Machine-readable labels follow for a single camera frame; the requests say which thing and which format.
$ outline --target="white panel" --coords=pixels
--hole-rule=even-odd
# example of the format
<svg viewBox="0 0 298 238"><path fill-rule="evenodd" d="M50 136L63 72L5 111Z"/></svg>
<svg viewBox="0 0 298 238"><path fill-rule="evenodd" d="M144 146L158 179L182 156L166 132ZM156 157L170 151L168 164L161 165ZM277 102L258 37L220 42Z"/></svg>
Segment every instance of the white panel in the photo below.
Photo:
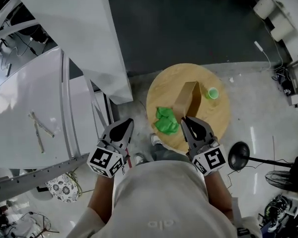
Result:
<svg viewBox="0 0 298 238"><path fill-rule="evenodd" d="M84 76L70 80L72 112L81 154L95 152L98 137L90 94Z"/></svg>
<svg viewBox="0 0 298 238"><path fill-rule="evenodd" d="M133 100L108 0L21 0L111 100Z"/></svg>
<svg viewBox="0 0 298 238"><path fill-rule="evenodd" d="M27 63L0 86L0 167L46 167L69 158L61 120L61 49L55 48ZM40 122L55 137L38 128L45 153L41 153L34 123Z"/></svg>

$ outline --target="green cloth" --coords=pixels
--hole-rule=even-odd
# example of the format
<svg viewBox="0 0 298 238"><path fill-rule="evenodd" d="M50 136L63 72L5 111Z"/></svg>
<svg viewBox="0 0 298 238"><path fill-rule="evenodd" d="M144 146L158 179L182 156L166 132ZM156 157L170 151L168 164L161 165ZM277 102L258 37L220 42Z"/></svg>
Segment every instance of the green cloth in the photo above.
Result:
<svg viewBox="0 0 298 238"><path fill-rule="evenodd" d="M172 109L158 107L155 117L159 120L156 121L154 125L160 132L171 135L178 131L179 124L177 123Z"/></svg>

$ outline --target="metal rail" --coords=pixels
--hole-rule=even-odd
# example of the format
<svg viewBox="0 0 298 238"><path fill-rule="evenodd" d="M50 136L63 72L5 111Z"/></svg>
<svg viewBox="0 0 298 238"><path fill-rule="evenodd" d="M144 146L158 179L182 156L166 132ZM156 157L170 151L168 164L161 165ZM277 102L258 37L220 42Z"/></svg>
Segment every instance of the metal rail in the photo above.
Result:
<svg viewBox="0 0 298 238"><path fill-rule="evenodd" d="M86 163L88 153L25 175L0 179L0 202L27 192Z"/></svg>
<svg viewBox="0 0 298 238"><path fill-rule="evenodd" d="M63 112L65 117L65 126L67 129L67 135L69 138L70 147L72 148L72 154L74 157L80 156L80 150L78 146L78 140L75 131L75 124L73 119L72 102L71 102L71 90L70 90L70 60L62 51L62 97L63 97Z"/></svg>

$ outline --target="metal frame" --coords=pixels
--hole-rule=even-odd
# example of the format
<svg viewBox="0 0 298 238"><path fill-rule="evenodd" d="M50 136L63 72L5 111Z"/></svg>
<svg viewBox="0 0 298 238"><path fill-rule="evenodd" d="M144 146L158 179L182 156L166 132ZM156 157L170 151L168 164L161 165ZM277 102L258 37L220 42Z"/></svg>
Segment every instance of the metal frame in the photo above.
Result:
<svg viewBox="0 0 298 238"><path fill-rule="evenodd" d="M89 154L39 169L22 176L0 180L0 202L27 192L86 163Z"/></svg>
<svg viewBox="0 0 298 238"><path fill-rule="evenodd" d="M113 116L113 111L111 109L110 99L108 98L108 96L106 94L103 93L103 95L104 95L104 100L105 100L105 105L106 105L106 111L107 111L109 124L112 124L114 122L114 116Z"/></svg>
<svg viewBox="0 0 298 238"><path fill-rule="evenodd" d="M65 117L64 117L64 103L63 103L63 56L62 54L61 61L60 61L60 78L59 78L59 96L60 96L60 109L61 109L61 119L62 119L62 129L64 133L64 140L65 140L65 146L69 155L69 159L72 158L71 155L71 148L69 143L69 137L68 133L66 131L66 125L65 125Z"/></svg>
<svg viewBox="0 0 298 238"><path fill-rule="evenodd" d="M73 119L72 102L71 102L71 89L70 89L70 59L62 51L62 100L63 100L63 111L64 121L69 137L69 143L73 152L74 157L80 156L75 124Z"/></svg>
<svg viewBox="0 0 298 238"><path fill-rule="evenodd" d="M87 84L88 91L89 91L89 94L90 94L91 102L92 102L92 104L93 104L93 106L94 106L94 108L95 108L95 110L96 110L96 112L98 114L98 117L100 119L101 124L103 125L104 128L106 128L106 126L108 124L106 123L106 121L104 119L104 116L101 113L101 110L100 110L98 101L96 99L96 96L95 96L94 91L93 91L93 87L91 85L91 81L88 78L86 78L85 75L84 75L84 78L86 80L86 84Z"/></svg>
<svg viewBox="0 0 298 238"><path fill-rule="evenodd" d="M0 10L0 28L2 24L4 23L6 17L8 14L14 10L19 4L21 4L21 0L10 0L1 10ZM38 25L38 21L36 19L29 20L26 22L22 22L13 26L9 26L5 29L0 30L0 39L5 38L9 34L13 34L17 31L20 31L24 28Z"/></svg>
<svg viewBox="0 0 298 238"><path fill-rule="evenodd" d="M91 85L91 81L89 80L89 78L86 78L85 75L84 75L84 78L85 78L85 81L86 81L86 84L87 84L87 88L88 88L90 97L92 98L92 101L90 103L90 106L91 106L91 110L93 112L93 118L94 118L94 124L95 124L96 134L97 134L97 137L99 139L100 138L100 135L99 135L98 128L97 128L96 113L95 113L95 111L97 112L97 109L96 109L96 106L95 106L95 104L93 102L93 97L95 97L95 95L94 95L94 92L93 92L93 87Z"/></svg>

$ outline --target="electric fan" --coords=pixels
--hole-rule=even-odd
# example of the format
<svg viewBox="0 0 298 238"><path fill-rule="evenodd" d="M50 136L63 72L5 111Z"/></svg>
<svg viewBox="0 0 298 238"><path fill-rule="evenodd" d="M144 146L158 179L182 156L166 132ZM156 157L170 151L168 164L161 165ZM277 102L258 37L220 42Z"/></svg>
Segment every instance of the electric fan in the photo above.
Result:
<svg viewBox="0 0 298 238"><path fill-rule="evenodd" d="M270 171L265 175L266 181L277 188L298 192L298 157L294 163L280 163L249 157L250 150L246 143L234 144L228 154L228 164L234 171L243 169L249 160L290 168L290 171Z"/></svg>

